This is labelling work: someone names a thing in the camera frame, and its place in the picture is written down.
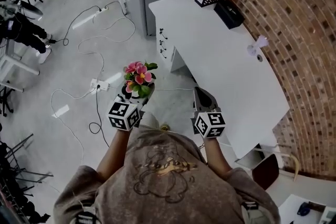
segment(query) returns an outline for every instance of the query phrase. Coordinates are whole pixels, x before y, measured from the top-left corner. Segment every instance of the black chair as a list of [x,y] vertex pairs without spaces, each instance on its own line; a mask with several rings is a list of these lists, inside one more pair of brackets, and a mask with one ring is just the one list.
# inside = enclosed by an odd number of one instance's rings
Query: black chair
[[6,111],[6,108],[8,109],[8,111],[10,113],[13,113],[14,110],[13,109],[10,109],[9,105],[8,105],[8,97],[9,95],[11,94],[12,91],[15,91],[13,89],[10,89],[8,91],[8,88],[7,87],[4,87],[1,91],[0,91],[0,104],[2,104],[2,110],[0,108],[0,114],[2,114],[4,117],[7,117],[7,113],[5,112]]

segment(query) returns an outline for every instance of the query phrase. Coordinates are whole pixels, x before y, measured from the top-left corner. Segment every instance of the gray t-shirt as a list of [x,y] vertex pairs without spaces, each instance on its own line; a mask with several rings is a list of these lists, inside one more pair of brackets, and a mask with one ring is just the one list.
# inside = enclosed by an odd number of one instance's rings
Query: gray t-shirt
[[124,166],[105,183],[88,166],[56,201],[56,224],[69,224],[84,207],[105,223],[244,223],[241,204],[256,201],[280,223],[278,208],[247,173],[219,178],[193,141],[174,133],[133,130]]

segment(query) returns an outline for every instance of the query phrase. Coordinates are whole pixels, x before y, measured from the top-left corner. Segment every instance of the white desk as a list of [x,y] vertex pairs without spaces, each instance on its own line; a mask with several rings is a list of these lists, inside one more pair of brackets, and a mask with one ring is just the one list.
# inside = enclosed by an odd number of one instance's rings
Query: white desk
[[[164,41],[166,65],[171,70],[181,66],[175,60],[177,50],[198,85],[216,98],[227,124],[224,133],[242,158],[289,109],[263,52],[257,50],[262,62],[250,56],[247,46],[254,43],[253,37],[243,25],[229,30],[214,5],[201,8],[194,0],[160,0],[149,8],[156,18],[159,52],[159,42]],[[164,28],[167,40],[159,28]]]

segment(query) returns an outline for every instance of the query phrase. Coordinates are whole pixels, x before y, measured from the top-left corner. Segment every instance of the electrical outlet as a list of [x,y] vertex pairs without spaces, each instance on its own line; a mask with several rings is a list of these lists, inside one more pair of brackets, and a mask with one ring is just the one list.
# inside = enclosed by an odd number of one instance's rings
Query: electrical outlet
[[98,85],[100,85],[100,88],[101,90],[103,91],[107,91],[108,88],[109,88],[109,84],[106,82],[106,81],[101,81],[101,80],[96,80],[96,79],[92,79],[91,80],[91,88],[96,88]]

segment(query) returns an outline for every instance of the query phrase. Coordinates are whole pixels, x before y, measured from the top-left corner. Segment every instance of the cabinet door handle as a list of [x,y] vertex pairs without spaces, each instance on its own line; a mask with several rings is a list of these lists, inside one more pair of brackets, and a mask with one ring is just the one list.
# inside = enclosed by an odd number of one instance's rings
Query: cabinet door handle
[[164,59],[167,59],[167,57],[163,54],[163,50],[160,50],[160,53],[162,54],[162,56],[164,57]]
[[168,39],[167,37],[165,37],[162,33],[163,33],[163,28],[160,28],[160,35],[164,37],[164,39]]
[[160,40],[160,46],[164,49],[164,50],[167,50],[163,45],[162,45],[163,41]]

